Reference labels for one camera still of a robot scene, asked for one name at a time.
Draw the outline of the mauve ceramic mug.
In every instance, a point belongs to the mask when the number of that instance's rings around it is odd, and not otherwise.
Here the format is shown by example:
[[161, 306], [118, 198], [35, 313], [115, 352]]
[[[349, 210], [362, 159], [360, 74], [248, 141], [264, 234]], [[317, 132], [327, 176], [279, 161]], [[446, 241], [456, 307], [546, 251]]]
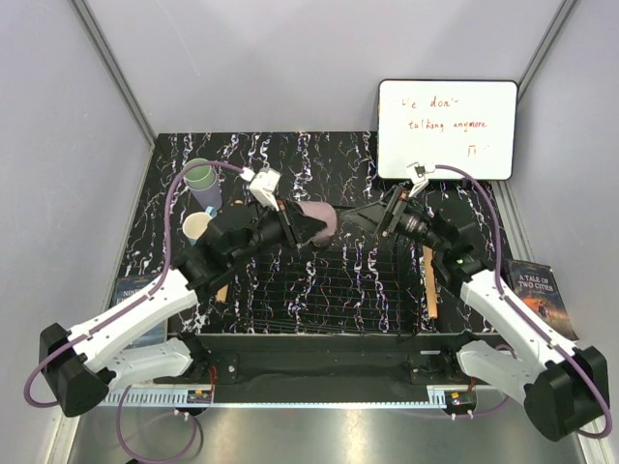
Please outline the mauve ceramic mug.
[[326, 247], [338, 230], [338, 214], [335, 208], [326, 202], [301, 201], [298, 203], [306, 217], [315, 218], [325, 226], [309, 242], [316, 247]]

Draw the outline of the lavender plastic cup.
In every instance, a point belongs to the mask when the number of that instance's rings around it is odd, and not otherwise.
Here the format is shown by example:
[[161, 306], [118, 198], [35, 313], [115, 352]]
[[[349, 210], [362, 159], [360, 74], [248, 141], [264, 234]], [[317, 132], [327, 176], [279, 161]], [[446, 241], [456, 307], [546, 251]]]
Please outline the lavender plastic cup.
[[207, 188], [189, 187], [189, 189], [193, 198], [199, 203], [202, 209], [213, 208], [218, 210], [221, 208], [223, 202], [218, 179], [215, 179]]

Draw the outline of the light blue ceramic mug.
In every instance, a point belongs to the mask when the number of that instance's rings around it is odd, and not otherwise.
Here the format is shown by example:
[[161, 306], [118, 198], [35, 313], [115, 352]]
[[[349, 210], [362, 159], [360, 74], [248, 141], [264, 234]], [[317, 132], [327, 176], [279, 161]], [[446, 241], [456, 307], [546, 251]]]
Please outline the light blue ceramic mug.
[[182, 231], [191, 246], [193, 246], [206, 231], [209, 222], [217, 214], [217, 209], [207, 207], [205, 211], [192, 213], [185, 218], [182, 224]]

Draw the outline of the green plastic cup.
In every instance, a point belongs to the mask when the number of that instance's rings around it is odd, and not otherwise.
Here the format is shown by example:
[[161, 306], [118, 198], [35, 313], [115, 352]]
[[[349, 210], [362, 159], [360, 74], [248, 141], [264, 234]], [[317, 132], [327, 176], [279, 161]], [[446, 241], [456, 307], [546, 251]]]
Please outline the green plastic cup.
[[217, 180], [215, 169], [206, 163], [206, 159], [192, 159], [186, 163], [185, 183], [191, 189], [208, 189]]

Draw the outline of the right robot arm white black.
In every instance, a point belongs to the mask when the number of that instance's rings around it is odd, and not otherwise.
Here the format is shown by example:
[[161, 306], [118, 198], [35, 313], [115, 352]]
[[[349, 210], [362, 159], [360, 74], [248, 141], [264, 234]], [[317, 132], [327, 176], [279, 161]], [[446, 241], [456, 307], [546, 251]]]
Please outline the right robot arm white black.
[[456, 384], [473, 377], [493, 386], [521, 404], [552, 442], [598, 418], [612, 425], [604, 355], [593, 346], [577, 347], [508, 288], [471, 241], [472, 225], [430, 214], [399, 187], [341, 217], [376, 237], [402, 236], [430, 248], [439, 285], [484, 316], [516, 352], [509, 357], [471, 338], [439, 359], [445, 380]]

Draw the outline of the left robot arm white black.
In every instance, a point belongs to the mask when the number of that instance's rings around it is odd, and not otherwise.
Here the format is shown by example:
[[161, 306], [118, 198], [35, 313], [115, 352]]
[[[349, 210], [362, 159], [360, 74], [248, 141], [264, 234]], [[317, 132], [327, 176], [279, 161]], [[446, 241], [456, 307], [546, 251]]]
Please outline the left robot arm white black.
[[297, 250], [328, 242], [337, 227], [336, 210], [324, 202], [281, 200], [276, 209], [234, 205], [217, 214], [166, 273], [128, 299], [70, 329], [54, 323], [42, 330], [37, 371], [53, 405], [73, 418], [132, 384], [163, 377], [201, 381], [209, 360], [191, 335], [132, 354], [125, 349], [160, 322], [217, 294], [252, 258], [275, 246]]

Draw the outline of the black marble pattern mat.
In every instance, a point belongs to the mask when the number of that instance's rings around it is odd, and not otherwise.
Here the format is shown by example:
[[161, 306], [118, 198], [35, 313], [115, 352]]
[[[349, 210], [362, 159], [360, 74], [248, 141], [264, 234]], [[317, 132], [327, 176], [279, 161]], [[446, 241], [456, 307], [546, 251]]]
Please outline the black marble pattern mat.
[[[375, 201], [390, 186], [378, 177], [376, 136], [369, 131], [161, 134], [141, 187], [112, 295], [114, 302], [134, 289], [141, 276], [160, 273], [166, 225], [172, 228], [170, 246], [174, 253], [188, 245], [182, 224], [200, 207], [179, 173], [188, 161], [198, 158], [255, 170], [272, 167], [281, 175], [281, 196], [325, 201], [340, 209]], [[425, 287], [424, 257], [422, 265]], [[170, 317], [154, 329], [155, 338], [163, 340], [181, 333], [213, 334], [208, 332], [206, 320], [212, 301], [216, 297]], [[438, 291], [437, 302], [438, 318], [429, 319], [425, 287], [421, 327], [416, 333], [491, 331], [487, 320], [447, 291]]]

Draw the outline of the Tale of Two Cities book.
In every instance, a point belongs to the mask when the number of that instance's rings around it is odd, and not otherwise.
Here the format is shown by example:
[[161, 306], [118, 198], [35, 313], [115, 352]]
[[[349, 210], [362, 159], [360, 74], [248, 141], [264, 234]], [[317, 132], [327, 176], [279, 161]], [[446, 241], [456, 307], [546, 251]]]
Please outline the Tale of Two Cities book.
[[567, 339], [578, 340], [550, 266], [508, 259], [504, 277], [513, 292], [546, 324]]

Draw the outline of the white whiteboard black frame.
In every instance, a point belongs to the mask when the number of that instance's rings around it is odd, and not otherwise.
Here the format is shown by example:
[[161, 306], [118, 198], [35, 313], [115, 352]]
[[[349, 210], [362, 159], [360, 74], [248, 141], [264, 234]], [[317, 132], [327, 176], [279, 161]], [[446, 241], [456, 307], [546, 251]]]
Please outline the white whiteboard black frame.
[[385, 79], [378, 87], [377, 174], [405, 179], [417, 162], [434, 180], [511, 178], [517, 84], [511, 80]]

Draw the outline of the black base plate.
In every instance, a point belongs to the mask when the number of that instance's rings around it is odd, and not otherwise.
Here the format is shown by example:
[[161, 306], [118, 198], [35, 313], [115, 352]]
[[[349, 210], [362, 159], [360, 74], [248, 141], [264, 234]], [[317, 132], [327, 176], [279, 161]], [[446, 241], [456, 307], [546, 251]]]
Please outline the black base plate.
[[467, 388], [456, 350], [476, 340], [448, 334], [202, 334], [189, 372], [158, 376], [184, 385], [215, 383], [219, 404], [395, 403], [426, 398], [427, 386]]

